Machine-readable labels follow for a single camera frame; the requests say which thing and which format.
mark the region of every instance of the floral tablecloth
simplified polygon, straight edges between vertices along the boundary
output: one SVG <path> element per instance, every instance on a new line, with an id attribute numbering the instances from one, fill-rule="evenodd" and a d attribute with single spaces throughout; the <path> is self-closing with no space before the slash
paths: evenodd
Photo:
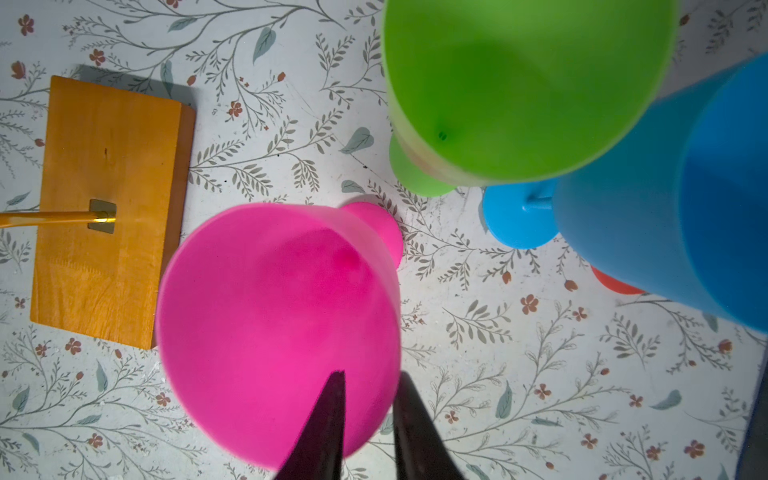
<path id="1" fill-rule="evenodd" d="M 612 293 L 561 238 L 502 246 L 478 188 L 400 187 L 382 1 L 5 0 L 0 208 L 38 207 L 51 75 L 192 104 L 184 235 L 244 202 L 360 195 L 401 223 L 403 369 L 467 478 L 733 478 L 766 337 Z M 767 50 L 767 8 L 682 2 L 663 93 Z M 0 476 L 271 475 L 196 429 L 157 351 L 31 324 L 34 245 L 34 228 L 0 230 Z M 391 416 L 343 476 L 395 478 Z"/>

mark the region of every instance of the cup base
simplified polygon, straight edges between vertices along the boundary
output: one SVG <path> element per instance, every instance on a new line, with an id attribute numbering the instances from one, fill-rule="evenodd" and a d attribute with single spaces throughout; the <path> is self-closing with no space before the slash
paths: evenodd
<path id="1" fill-rule="evenodd" d="M 389 142 L 389 163 L 392 165 L 392 171 L 395 172 L 397 180 L 420 197 L 440 197 L 455 188 L 454 185 L 430 177 L 415 166 L 400 146 L 395 135 Z"/>
<path id="2" fill-rule="evenodd" d="M 609 289 L 611 292 L 620 293 L 621 295 L 640 295 L 641 293 L 645 293 L 644 290 L 640 290 L 635 286 L 616 280 L 612 276 L 608 276 L 594 267 L 592 267 L 592 273 L 594 273 L 594 276 L 598 279 L 598 282 L 600 282 L 602 286 Z"/>
<path id="3" fill-rule="evenodd" d="M 400 266 L 402 253 L 405 244 L 402 240 L 402 232 L 392 215 L 379 205 L 369 204 L 368 202 L 352 202 L 344 205 L 341 210 L 350 212 L 355 217 L 365 222 L 366 225 L 373 228 L 379 235 L 395 262 L 395 268 Z"/>
<path id="4" fill-rule="evenodd" d="M 496 240 L 507 247 L 530 249 L 554 239 L 558 234 L 551 209 L 555 183 L 556 180 L 545 180 L 486 188 L 482 212 Z"/>

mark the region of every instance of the brass rod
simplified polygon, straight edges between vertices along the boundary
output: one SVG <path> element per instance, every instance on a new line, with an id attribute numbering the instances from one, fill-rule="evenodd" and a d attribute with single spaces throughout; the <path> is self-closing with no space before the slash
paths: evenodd
<path id="1" fill-rule="evenodd" d="M 30 212 L 0 213 L 0 228 L 46 225 L 48 223 L 113 223 L 107 212 Z"/>

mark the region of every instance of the cup stem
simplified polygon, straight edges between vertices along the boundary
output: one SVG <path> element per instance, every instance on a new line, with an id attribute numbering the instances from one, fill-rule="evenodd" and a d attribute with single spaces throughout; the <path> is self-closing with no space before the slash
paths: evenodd
<path id="1" fill-rule="evenodd" d="M 523 210 L 552 210 L 552 197 L 529 197 L 523 204 Z"/>

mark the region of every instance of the wooden board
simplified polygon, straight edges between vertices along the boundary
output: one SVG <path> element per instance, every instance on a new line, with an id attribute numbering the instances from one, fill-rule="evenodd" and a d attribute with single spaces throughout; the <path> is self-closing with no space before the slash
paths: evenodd
<path id="1" fill-rule="evenodd" d="M 114 233 L 38 228 L 31 319 L 152 347 L 157 288 L 179 244 L 195 112 L 177 101 L 51 79 L 40 211 L 117 205 Z"/>

